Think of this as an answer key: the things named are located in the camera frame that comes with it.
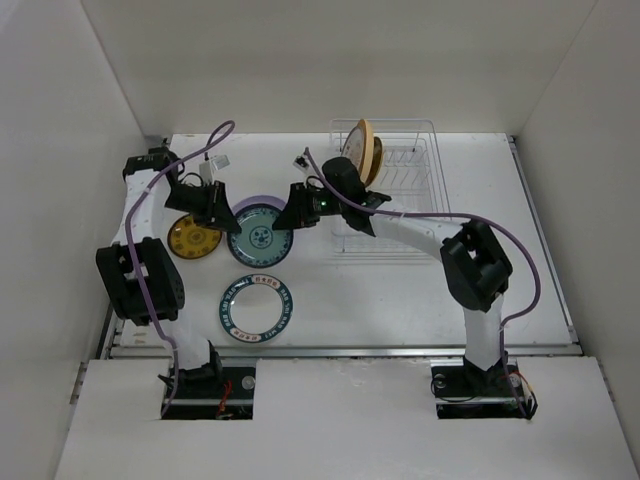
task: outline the dish rack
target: dish rack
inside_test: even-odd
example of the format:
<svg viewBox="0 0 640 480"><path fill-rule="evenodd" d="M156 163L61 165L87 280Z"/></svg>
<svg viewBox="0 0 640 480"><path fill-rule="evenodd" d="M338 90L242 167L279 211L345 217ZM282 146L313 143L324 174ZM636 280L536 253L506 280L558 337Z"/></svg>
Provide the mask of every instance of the dish rack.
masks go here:
<svg viewBox="0 0 640 480"><path fill-rule="evenodd" d="M390 195L414 211L449 213L449 197L433 122L422 118L368 120L384 148L382 167L369 188ZM357 123L358 119L353 118L331 121L330 141L334 151L342 151L349 132ZM334 254L341 258L426 257L419 250L399 242L356 232L341 217L335 217L332 234Z"/></svg>

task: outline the wooden plate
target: wooden plate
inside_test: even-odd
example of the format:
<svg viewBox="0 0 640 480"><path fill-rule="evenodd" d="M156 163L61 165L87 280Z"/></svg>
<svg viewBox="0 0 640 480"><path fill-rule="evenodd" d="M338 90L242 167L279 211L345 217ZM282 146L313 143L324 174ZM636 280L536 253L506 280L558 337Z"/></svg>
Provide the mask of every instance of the wooden plate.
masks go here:
<svg viewBox="0 0 640 480"><path fill-rule="evenodd" d="M347 141L344 142L342 156L351 160L358 169L360 180L365 184L373 167L373 149L373 128L367 120L362 119L351 130Z"/></svg>
<svg viewBox="0 0 640 480"><path fill-rule="evenodd" d="M180 217L169 230L167 245L176 257L195 260L213 252L220 244L221 238L222 232L199 227L191 215L185 215Z"/></svg>
<svg viewBox="0 0 640 480"><path fill-rule="evenodd" d="M382 140L378 137L373 137L373 159L371 161L371 171L367 177L367 181L364 182L364 186L370 186L380 173L382 168L382 159L384 158L384 148L382 147Z"/></svg>

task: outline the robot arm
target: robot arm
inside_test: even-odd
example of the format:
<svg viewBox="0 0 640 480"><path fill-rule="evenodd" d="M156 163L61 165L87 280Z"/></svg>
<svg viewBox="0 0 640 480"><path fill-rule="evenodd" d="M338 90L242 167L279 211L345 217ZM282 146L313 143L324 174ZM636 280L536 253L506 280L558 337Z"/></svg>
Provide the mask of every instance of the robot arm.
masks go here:
<svg viewBox="0 0 640 480"><path fill-rule="evenodd" d="M120 228L109 247L96 252L96 263L116 315L136 325L148 325L147 310L127 248L125 219L147 189L149 182L169 164L177 160L167 147L152 148L147 155L127 160L123 176L127 186ZM223 231L240 231L240 226L227 203L225 185L210 182L196 187L178 181L177 171L169 172L148 192L136 210L131 224L136 252L143 265L153 305L166 334L173 337L180 356L181 371L188 377L194 372L207 376L215 373L219 362L208 340L199 335L185 315L184 285L162 241L165 208L189 213L197 225Z"/></svg>
<svg viewBox="0 0 640 480"><path fill-rule="evenodd" d="M303 169L304 163L304 157L296 160ZM537 403L532 394L527 398L521 386L512 385L509 373L516 367L507 364L501 342L503 294L513 268L489 225L479 220L456 223L407 216L411 212L391 197L367 191L348 158L327 161L322 172L351 205L328 188L295 183L273 228L312 227L323 216L341 215L356 231L410 245L442 262L449 292L464 312L467 344L462 366L432 364L438 416L531 418ZM376 214L383 204L385 212L398 215Z"/></svg>
<svg viewBox="0 0 640 480"><path fill-rule="evenodd" d="M405 207L393 201L385 203L384 208L387 211L407 212ZM491 298L491 294L486 295L479 292L479 296L474 297L473 284L470 283L470 279L461 278L458 275L457 263L453 258L456 254L460 254L462 262L469 258L467 249L459 239L466 239L473 226L429 218L390 217L388 215L373 215L370 222L376 237L388 238L409 245L445 264L449 290L462 305L464 312L467 337L465 359L483 371L494 367L500 361L501 356L500 322L502 321L503 295L496 293ZM474 273L482 275L480 269L476 269L473 265L465 266L475 270Z"/></svg>
<svg viewBox="0 0 640 480"><path fill-rule="evenodd" d="M377 209L409 213L390 197L366 191L358 172L344 157L322 167L326 180L346 198ZM342 215L347 224L371 236L396 240L441 261L449 292L462 306L467 347L465 361L481 372L496 369L501 361L500 322L502 294L513 271L504 250L488 225L471 220L460 224L429 218L370 215L340 202L326 189L291 185L289 200L275 229L305 228L322 216Z"/></svg>

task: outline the purple cable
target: purple cable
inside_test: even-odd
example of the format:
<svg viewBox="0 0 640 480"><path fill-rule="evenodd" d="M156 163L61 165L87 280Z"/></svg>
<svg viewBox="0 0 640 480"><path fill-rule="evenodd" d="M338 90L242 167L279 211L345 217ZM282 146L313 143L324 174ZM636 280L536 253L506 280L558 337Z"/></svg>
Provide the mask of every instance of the purple cable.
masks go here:
<svg viewBox="0 0 640 480"><path fill-rule="evenodd" d="M202 155L203 153L209 151L210 149L212 149L213 147L218 145L220 142L222 142L225 138L227 138L231 134L231 132L233 131L235 126L236 126L236 124L235 124L235 122L233 120L227 120L226 122L220 124L220 126L218 126L218 128L216 128L213 131L213 133L209 137L209 141L207 142L207 144L203 148L201 148L200 150L197 150L197 151L195 151L193 153L190 153L186 157L183 157L183 158L181 158L179 160L176 160L175 162L173 162L170 165L168 165L167 167L165 167L162 171L160 171L149 182L149 185L147 185L147 188L144 190L142 195L140 195L140 198L138 198L136 203L133 204L133 207L131 207L131 210L129 210L129 213L127 213L127 217L125 219L124 228L125 228L125 234L127 236L127 247L129 248L129 255L131 255L131 263L133 264L133 269L136 272L136 277L138 279L138 284L140 285L140 290L142 291L142 297L144 298L144 303L145 303L145 305L147 307L147 310L149 310L149 316L151 317L151 321L153 322L153 326L156 328L156 332L158 332L158 336L163 341L165 341L165 342L169 343L169 345L171 345L171 350L172 350L172 354L173 354L173 388L171 389L171 394L169 395L169 398L167 399L167 403L165 404L164 408L162 409L162 412L160 412L160 417L163 417L164 414L167 412L167 410L169 409L169 406L171 405L171 402L173 401L173 399L176 396L176 392L178 391L178 375L179 375L179 372L180 372L180 368L179 368L179 364L178 364L178 345L177 345L175 339L173 337L169 336L169 335L166 335L164 333L164 331L162 330L162 327L160 326L160 320L158 319L158 314L156 312L155 307L153 306L153 300L151 299L151 293L149 292L149 287L147 287L147 282L145 282L145 280L144 280L144 273L142 271L142 265L140 264L140 259L138 258L138 253L136 252L136 247L135 247L135 244L133 242L133 232L131 230L131 221L133 220L133 215L135 214L136 210L140 207L140 205L142 205L142 202L144 202L144 200L147 198L147 196L149 195L149 192L151 191L153 186L156 183L158 183L158 181L164 175L169 173L175 167L184 164L185 162L191 160L192 158L197 157L198 155ZM220 133L220 131L222 129L224 129L225 127L228 127L228 128L220 135L220 137L218 137L216 140L213 140L213 137L218 135Z"/></svg>
<svg viewBox="0 0 640 480"><path fill-rule="evenodd" d="M518 240L518 238L513 233L511 233L509 230L504 228L502 225L494 222L493 220L490 220L488 218L482 217L480 215L474 215L472 213L434 213L434 212L432 212L432 213L416 213L416 212L403 213L403 212L392 212L390 210L379 210L379 209L363 207L362 205L358 205L357 203L352 202L351 200L346 198L344 195L342 195L340 192L338 192L333 187L333 185L331 185L329 182L327 182L327 180L324 178L324 175L320 171L320 168L318 167L318 164L316 164L316 162L313 160L313 157L311 156L311 152L309 151L308 147L304 150L304 155L309 159L309 162L311 163L311 166L313 167L313 170L315 171L316 176L320 179L320 181L325 186L325 188L327 190L329 190L333 195L335 195L338 198L338 200L340 200L341 202L345 203L346 205L349 205L352 208L360 210L361 212L365 212L365 213L368 213L368 214L371 214L371 215L389 215L391 217L407 217L407 218L466 218L466 219L469 219L469 220L478 220L478 221L484 222L487 225L491 226L492 228L495 228L496 230L498 230L505 237L507 237L509 240L511 240L515 244L516 247L518 247L518 249L524 255L524 258L527 260L527 263L529 264L529 268L531 268L531 273L533 274L533 282L535 284L535 292L534 292L534 295L533 295L533 300L531 301L531 303L529 304L528 307L520 310L519 312L516 312L514 314L509 315L507 318L502 320L502 322L500 323L500 356L501 356L501 359L502 359L502 365L504 367L505 377L507 379L507 383L509 384L509 388L511 390L511 393L512 393L513 397L515 398L516 403L518 404L518 409L520 410L520 413L522 414L523 417L526 417L527 415L526 415L524 406L522 405L522 402L520 401L520 397L518 396L518 392L516 391L515 387L511 383L511 380L509 379L509 369L507 367L507 355L506 355L505 347L504 347L504 327L505 327L505 325L507 323L509 323L511 320L514 320L516 318L522 317L522 316L526 315L527 313L531 312L534 308L536 308L536 306L538 305L538 302L540 301L540 295L541 295L541 290L542 290L542 284L540 282L540 273L538 272L538 268L536 267L536 264L533 261L533 257L531 256L531 254L529 253L527 248L522 244L522 242L520 240Z"/></svg>

